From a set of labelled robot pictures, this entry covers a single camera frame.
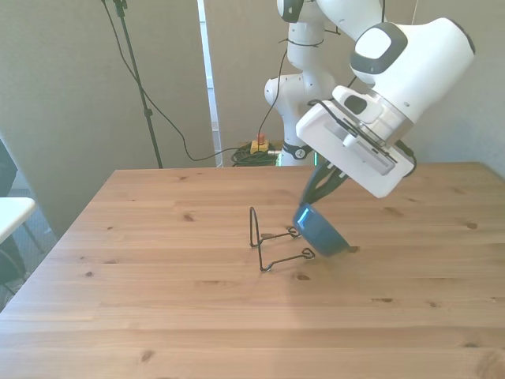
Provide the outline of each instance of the black wire rack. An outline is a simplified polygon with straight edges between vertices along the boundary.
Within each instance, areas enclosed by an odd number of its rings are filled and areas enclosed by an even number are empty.
[[[253,241],[254,235],[256,235],[256,243]],[[308,261],[308,260],[312,260],[316,257],[316,255],[314,254],[314,252],[312,250],[310,250],[310,248],[305,248],[301,251],[301,254],[295,255],[293,257],[288,257],[285,259],[280,259],[278,261],[273,261],[265,268],[263,266],[263,254],[261,251],[261,245],[263,244],[263,242],[268,241],[270,239],[276,239],[276,238],[281,238],[281,237],[290,236],[291,238],[300,238],[301,236],[300,236],[300,233],[298,233],[294,227],[288,227],[287,232],[283,233],[281,235],[269,235],[268,237],[265,237],[265,238],[261,238],[260,236],[261,236],[261,234],[260,234],[260,225],[258,222],[258,215],[256,214],[256,210],[254,209],[254,207],[251,207],[249,210],[249,237],[250,237],[249,245],[252,248],[258,249],[258,256],[260,259],[260,271],[261,272],[271,271],[272,267],[274,267],[274,265],[279,264],[279,263],[292,261],[294,259],[302,259],[302,258],[306,259]]]

